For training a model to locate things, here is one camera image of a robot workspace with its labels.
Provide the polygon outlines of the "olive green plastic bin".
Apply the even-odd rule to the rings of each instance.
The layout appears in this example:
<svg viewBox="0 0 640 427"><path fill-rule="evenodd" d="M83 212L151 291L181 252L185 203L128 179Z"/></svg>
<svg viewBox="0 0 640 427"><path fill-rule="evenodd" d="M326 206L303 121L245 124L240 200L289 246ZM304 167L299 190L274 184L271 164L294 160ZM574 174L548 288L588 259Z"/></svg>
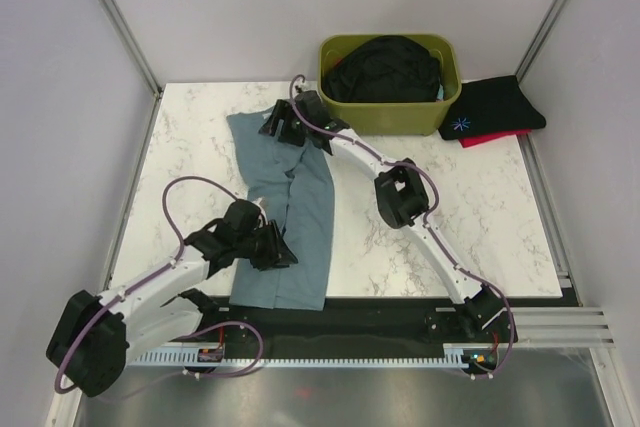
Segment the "olive green plastic bin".
<svg viewBox="0 0 640 427"><path fill-rule="evenodd" d="M436 34L406 34L440 61L441 91L435 102L421 103L341 103L329 98L321 80L344 56L376 34L344 34L326 39L319 50L318 92L331 114L363 135L430 135L441 125L451 104L462 89L455 51L451 43Z"/></svg>

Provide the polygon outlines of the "red t shirt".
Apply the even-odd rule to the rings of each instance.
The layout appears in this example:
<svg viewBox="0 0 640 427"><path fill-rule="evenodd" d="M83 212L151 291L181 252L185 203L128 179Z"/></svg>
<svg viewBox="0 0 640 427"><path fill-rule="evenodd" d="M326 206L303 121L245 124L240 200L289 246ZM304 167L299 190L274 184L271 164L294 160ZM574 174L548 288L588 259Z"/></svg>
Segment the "red t shirt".
<svg viewBox="0 0 640 427"><path fill-rule="evenodd" d="M463 148L471 148L471 147L475 147L475 146L478 146L478 145L486 144L488 142L499 140L499 139L502 139L502 138L517 137L517 136L520 136L520 135L527 135L530 132L531 132L530 129L521 129L521 130L513 130L513 131L502 131L502 132L485 134L485 135L480 135L480 136L475 136L475 137L461 138L459 140L459 143L461 144L461 146Z"/></svg>

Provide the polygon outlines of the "black t shirt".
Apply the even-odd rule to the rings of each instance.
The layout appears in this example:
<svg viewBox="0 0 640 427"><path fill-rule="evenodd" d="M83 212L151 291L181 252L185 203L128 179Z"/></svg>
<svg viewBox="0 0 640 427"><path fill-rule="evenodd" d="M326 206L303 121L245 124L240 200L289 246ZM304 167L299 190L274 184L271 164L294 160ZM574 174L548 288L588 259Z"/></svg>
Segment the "black t shirt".
<svg viewBox="0 0 640 427"><path fill-rule="evenodd" d="M545 128L546 118L522 92L515 75L467 82L438 131L445 141Z"/></svg>

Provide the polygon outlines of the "blue-grey t shirt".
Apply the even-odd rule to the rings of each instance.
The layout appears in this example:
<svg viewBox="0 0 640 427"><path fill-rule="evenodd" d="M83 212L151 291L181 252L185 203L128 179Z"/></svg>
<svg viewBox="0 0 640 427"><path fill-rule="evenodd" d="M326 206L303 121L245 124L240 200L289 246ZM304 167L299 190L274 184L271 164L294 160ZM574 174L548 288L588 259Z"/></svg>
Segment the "blue-grey t shirt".
<svg viewBox="0 0 640 427"><path fill-rule="evenodd" d="M269 113L227 117L247 198L261 200L266 217L283 232L298 262L258 271L240 260L230 303L266 309L324 308L330 272L335 193L324 152L310 141L301 147L261 135Z"/></svg>

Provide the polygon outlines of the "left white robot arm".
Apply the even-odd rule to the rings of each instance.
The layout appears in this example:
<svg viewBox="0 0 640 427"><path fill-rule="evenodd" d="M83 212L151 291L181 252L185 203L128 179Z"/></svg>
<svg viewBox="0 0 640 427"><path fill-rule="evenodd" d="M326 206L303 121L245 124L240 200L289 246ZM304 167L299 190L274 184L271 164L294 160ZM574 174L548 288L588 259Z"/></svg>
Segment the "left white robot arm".
<svg viewBox="0 0 640 427"><path fill-rule="evenodd" d="M211 339L219 306L197 286L236 260L259 272L298 262L277 222L264 220L256 204L236 200L157 266L99 294L74 294L46 349L58 369L55 391L78 388L96 397L145 353L178 339Z"/></svg>

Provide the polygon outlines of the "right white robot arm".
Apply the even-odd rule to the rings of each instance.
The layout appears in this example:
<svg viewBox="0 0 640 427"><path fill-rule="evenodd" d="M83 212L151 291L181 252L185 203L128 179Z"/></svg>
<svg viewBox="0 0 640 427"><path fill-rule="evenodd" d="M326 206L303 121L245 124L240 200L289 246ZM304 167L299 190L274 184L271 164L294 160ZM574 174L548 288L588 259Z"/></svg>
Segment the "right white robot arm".
<svg viewBox="0 0 640 427"><path fill-rule="evenodd" d="M494 288L471 273L430 215L439 195L430 199L425 186L433 182L413 160L396 160L365 142L350 126L330 116L313 90L276 101L259 133L281 143L310 143L349 162L373 182L376 206L388 227L403 232L439 275L455 311L458 328L467 339L483 339L494 328L504 302Z"/></svg>

